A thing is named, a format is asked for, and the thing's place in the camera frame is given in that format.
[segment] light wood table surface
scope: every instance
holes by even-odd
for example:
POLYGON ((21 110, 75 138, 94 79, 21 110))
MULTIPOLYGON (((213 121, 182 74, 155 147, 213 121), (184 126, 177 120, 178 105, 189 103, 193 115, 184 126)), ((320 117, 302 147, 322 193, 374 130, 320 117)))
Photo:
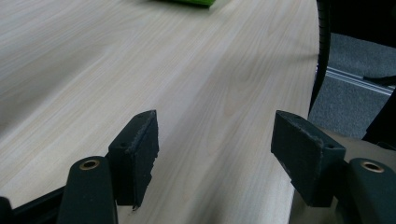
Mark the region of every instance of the light wood table surface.
POLYGON ((153 178, 120 223, 287 223, 275 112, 306 117, 317 56, 314 0, 1 1, 0 195, 63 186, 156 109, 153 178))

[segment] chair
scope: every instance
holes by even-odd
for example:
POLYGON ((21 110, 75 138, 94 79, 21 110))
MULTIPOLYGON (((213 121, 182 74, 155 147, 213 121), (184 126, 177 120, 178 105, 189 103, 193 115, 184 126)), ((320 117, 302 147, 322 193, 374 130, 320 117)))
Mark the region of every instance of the chair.
POLYGON ((318 97, 324 77, 326 76, 327 64, 329 62, 331 27, 330 27, 330 0, 317 0, 319 19, 319 54, 317 72, 314 87, 312 89, 311 111, 315 100, 318 97))

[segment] green sponge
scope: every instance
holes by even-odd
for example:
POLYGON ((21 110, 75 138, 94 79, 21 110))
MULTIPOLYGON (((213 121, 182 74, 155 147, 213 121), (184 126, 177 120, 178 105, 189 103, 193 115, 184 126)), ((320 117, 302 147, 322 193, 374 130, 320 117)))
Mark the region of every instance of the green sponge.
POLYGON ((174 1, 189 5, 195 5, 198 7, 210 7, 215 2, 215 0, 174 0, 174 1))

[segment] floor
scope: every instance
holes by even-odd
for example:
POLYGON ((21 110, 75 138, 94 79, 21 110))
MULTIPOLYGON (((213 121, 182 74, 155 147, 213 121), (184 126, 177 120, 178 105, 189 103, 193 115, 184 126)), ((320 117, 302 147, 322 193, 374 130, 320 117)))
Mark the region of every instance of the floor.
POLYGON ((332 77, 332 70, 357 79, 396 76, 396 49, 332 34, 328 74, 308 120, 328 130, 362 138, 388 100, 387 93, 392 92, 392 88, 388 91, 379 91, 379 86, 364 88, 364 85, 332 77))

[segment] screw hole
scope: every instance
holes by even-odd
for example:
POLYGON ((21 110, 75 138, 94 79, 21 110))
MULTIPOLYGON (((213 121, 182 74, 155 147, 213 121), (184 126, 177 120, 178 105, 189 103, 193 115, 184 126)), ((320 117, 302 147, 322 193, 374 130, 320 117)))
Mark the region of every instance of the screw hole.
POLYGON ((80 166, 79 169, 80 170, 91 170, 96 168, 99 165, 99 161, 98 160, 91 160, 91 161, 84 161, 80 166))
POLYGON ((375 172, 375 173, 383 173, 384 172, 384 168, 382 168, 381 166, 379 166, 375 163, 369 162, 369 161, 363 161, 361 163, 361 166, 364 169, 369 170, 371 172, 375 172))

